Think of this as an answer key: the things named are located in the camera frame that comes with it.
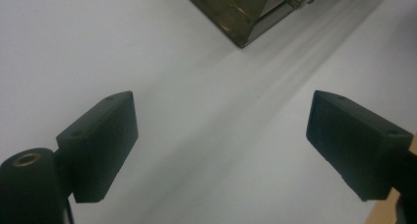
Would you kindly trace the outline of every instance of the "white table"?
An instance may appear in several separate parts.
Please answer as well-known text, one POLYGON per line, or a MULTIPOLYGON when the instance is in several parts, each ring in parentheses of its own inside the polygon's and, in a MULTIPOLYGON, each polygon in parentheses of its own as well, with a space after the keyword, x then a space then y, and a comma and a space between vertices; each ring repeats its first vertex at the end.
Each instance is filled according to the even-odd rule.
POLYGON ((363 223, 305 138, 313 92, 414 133, 416 62, 416 0, 317 0, 243 50, 189 0, 0 0, 0 161, 131 90, 138 142, 76 223, 363 223))

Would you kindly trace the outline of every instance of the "white surface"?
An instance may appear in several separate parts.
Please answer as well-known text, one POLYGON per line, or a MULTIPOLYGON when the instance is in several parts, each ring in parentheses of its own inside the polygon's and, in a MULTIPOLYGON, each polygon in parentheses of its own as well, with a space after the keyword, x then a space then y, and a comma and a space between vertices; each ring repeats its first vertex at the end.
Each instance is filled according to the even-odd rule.
POLYGON ((416 0, 317 0, 247 48, 189 0, 0 0, 0 160, 132 90, 140 137, 82 223, 363 223, 305 138, 315 89, 417 130, 416 0))

